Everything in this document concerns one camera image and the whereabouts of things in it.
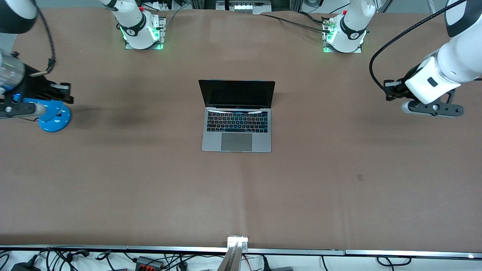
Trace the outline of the silver grey laptop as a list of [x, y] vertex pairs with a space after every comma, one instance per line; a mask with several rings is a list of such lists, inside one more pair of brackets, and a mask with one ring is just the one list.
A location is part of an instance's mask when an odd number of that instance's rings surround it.
[[205, 104], [202, 150], [270, 153], [275, 82], [200, 79]]

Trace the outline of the blue round plastic piece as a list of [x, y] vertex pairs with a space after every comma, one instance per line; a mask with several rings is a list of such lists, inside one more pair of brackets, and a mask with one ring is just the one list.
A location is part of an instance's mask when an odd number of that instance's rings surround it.
[[35, 112], [27, 115], [37, 122], [38, 126], [45, 132], [59, 132], [67, 127], [71, 121], [71, 110], [58, 100], [24, 99], [24, 102], [33, 103]]

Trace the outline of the brown table cover mat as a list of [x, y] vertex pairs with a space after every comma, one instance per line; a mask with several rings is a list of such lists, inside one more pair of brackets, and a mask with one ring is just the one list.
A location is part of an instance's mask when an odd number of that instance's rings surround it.
[[[184, 10], [161, 51], [102, 8], [45, 9], [72, 121], [0, 120], [0, 245], [482, 252], [482, 82], [459, 118], [404, 114], [371, 56], [425, 14], [376, 14], [362, 53], [274, 18]], [[203, 152], [200, 79], [275, 81], [272, 152]]]

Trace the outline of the black box with orange clips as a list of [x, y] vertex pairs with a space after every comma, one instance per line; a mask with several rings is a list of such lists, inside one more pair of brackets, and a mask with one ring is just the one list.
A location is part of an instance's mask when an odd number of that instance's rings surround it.
[[134, 262], [136, 263], [134, 271], [162, 271], [164, 268], [163, 261], [148, 257], [134, 258]]

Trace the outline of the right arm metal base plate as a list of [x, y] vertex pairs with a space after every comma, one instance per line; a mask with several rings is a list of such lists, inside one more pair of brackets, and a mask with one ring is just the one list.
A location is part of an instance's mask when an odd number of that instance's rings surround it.
[[165, 34], [166, 34], [166, 18], [162, 17], [160, 19], [157, 19], [158, 22], [155, 23], [155, 28], [149, 28], [151, 31], [152, 38], [155, 39], [155, 41], [147, 48], [141, 49], [141, 50], [162, 50], [164, 48], [164, 41], [165, 41]]

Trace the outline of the aluminium table edge rail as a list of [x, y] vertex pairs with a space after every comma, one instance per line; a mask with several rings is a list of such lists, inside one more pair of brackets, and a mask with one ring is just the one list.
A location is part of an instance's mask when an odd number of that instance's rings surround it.
[[[169, 247], [169, 246], [121, 246], [121, 245], [0, 245], [0, 250], [11, 251], [40, 251], [44, 248], [60, 249], [63, 251], [86, 249], [90, 251], [117, 251], [132, 253], [189, 253], [189, 254], [224, 254], [225, 247]], [[374, 257], [380, 255], [388, 257], [412, 257], [427, 259], [463, 259], [482, 260], [482, 253], [473, 252], [444, 252], [444, 251], [403, 251], [403, 250], [341, 250], [341, 249], [280, 249], [280, 248], [247, 248], [244, 254], [280, 254], [297, 256], [334, 256], [334, 257]]]

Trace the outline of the aluminium profile post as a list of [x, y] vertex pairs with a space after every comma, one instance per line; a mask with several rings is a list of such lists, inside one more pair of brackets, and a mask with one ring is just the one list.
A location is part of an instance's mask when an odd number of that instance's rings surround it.
[[227, 237], [227, 252], [217, 271], [240, 271], [243, 254], [248, 250], [247, 236]]

